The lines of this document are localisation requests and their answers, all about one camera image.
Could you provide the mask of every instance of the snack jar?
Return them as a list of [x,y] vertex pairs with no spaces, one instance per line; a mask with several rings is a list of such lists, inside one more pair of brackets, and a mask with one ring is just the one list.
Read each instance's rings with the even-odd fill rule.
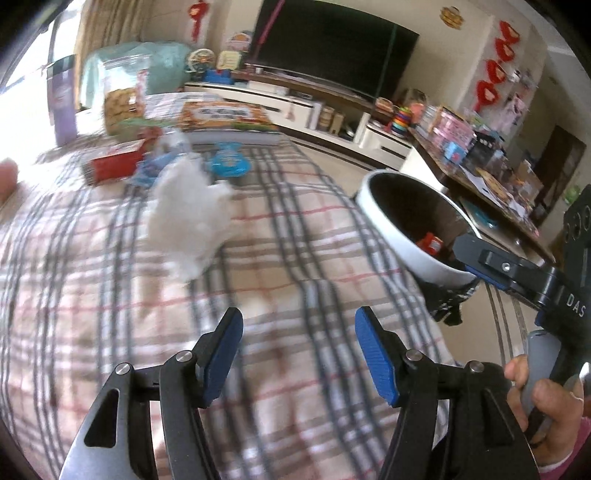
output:
[[105,129],[119,132],[119,123],[145,115],[149,55],[133,55],[104,62]]

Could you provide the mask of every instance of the pink sleeve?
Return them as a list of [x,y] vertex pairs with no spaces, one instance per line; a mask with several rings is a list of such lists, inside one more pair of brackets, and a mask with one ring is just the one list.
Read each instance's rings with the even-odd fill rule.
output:
[[591,419],[584,417],[581,421],[581,428],[579,429],[579,435],[577,436],[577,443],[574,444],[573,453],[570,454],[570,457],[560,465],[557,469],[552,470],[548,473],[541,473],[540,480],[558,480],[565,473],[566,469],[573,463],[575,457],[579,454],[581,447],[584,445],[585,441],[587,441],[587,437],[591,433]]

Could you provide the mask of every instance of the red paper decoration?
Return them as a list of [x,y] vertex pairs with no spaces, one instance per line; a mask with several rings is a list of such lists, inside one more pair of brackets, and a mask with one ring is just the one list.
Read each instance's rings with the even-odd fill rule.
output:
[[475,112],[479,112],[483,106],[489,106],[499,99],[499,92],[496,91],[494,84],[481,80],[476,84],[476,95],[478,103],[474,107]]
[[519,35],[509,23],[501,20],[499,27],[503,34],[503,38],[508,44],[513,45],[513,43],[517,43],[521,39],[521,35]]
[[495,50],[500,61],[511,61],[515,58],[515,51],[502,38],[495,38]]
[[199,0],[198,3],[189,7],[189,16],[195,21],[193,31],[191,32],[191,39],[193,43],[199,38],[199,31],[201,30],[201,21],[209,11],[209,4],[204,0]]
[[507,79],[505,71],[495,60],[486,61],[486,71],[492,83],[503,83]]

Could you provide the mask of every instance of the window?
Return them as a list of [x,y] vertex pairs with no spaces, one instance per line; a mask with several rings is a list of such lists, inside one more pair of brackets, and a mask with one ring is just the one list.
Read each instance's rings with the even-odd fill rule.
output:
[[55,147],[47,110],[45,67],[74,53],[84,1],[73,0],[46,31],[39,33],[0,94],[0,112],[3,113],[0,116],[3,139],[0,159],[11,157],[24,166]]

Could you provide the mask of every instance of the curtain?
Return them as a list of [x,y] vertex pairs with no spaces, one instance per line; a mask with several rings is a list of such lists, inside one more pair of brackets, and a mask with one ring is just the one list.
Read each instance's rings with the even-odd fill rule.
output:
[[86,0],[74,47],[76,104],[80,75],[88,55],[102,47],[141,41],[151,8],[152,0]]

